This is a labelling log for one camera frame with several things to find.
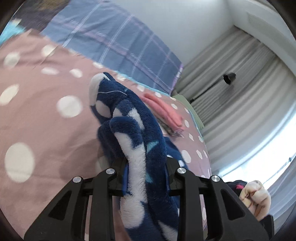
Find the pink folded clothing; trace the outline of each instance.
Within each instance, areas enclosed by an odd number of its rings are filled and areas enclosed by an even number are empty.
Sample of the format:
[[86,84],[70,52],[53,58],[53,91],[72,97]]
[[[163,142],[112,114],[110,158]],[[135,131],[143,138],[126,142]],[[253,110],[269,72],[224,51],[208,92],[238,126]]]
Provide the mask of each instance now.
[[181,134],[184,131],[183,118],[174,110],[173,107],[150,93],[145,93],[140,98],[150,107],[151,111],[158,119],[171,128],[171,134]]

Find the polka dot bed sheet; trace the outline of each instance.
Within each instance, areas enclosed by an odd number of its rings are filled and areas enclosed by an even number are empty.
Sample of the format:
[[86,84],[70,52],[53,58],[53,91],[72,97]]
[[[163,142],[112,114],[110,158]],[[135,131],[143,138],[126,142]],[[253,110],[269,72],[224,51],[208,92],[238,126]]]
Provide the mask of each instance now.
[[[211,175],[203,138],[182,103],[27,31],[0,48],[0,208],[21,237],[69,180],[106,168],[88,101],[89,82],[100,72],[139,96],[154,93],[183,116],[183,137],[170,138],[192,172]],[[205,225],[203,201],[202,210]],[[114,222],[116,239],[128,240],[117,205]]]

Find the wall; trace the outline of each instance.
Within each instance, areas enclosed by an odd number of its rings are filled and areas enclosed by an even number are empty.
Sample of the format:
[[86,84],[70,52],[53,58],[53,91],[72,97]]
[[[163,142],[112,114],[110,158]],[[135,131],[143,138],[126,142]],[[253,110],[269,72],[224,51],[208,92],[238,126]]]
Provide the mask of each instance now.
[[187,64],[231,28],[225,0],[112,0],[143,21]]
[[234,25],[269,47],[296,75],[296,40],[281,16],[255,0],[227,2]]

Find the green fabric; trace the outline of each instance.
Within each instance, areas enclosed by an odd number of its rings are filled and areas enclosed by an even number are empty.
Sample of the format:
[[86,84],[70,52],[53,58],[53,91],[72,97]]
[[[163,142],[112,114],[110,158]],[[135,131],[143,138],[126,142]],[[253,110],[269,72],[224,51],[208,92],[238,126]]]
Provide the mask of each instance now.
[[195,112],[195,110],[193,109],[193,107],[191,106],[191,104],[188,102],[188,100],[186,100],[186,98],[183,95],[174,95],[173,96],[175,99],[177,99],[178,101],[180,101],[183,105],[185,105],[187,107],[188,110],[191,111],[199,129],[203,129],[205,126],[203,125],[202,121],[200,120],[200,118],[198,117],[197,113]]

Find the gray curtain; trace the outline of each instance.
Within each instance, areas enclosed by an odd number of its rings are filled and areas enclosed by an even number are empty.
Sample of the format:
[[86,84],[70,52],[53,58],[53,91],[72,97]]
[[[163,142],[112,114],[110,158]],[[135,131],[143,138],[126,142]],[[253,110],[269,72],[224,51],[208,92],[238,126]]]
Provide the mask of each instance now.
[[296,203],[296,157],[268,191],[271,195],[270,214],[274,217],[274,229],[277,232]]
[[223,74],[234,72],[192,103],[212,173],[221,176],[260,151],[296,112],[296,79],[266,46],[233,27],[188,64],[176,91],[191,100]]

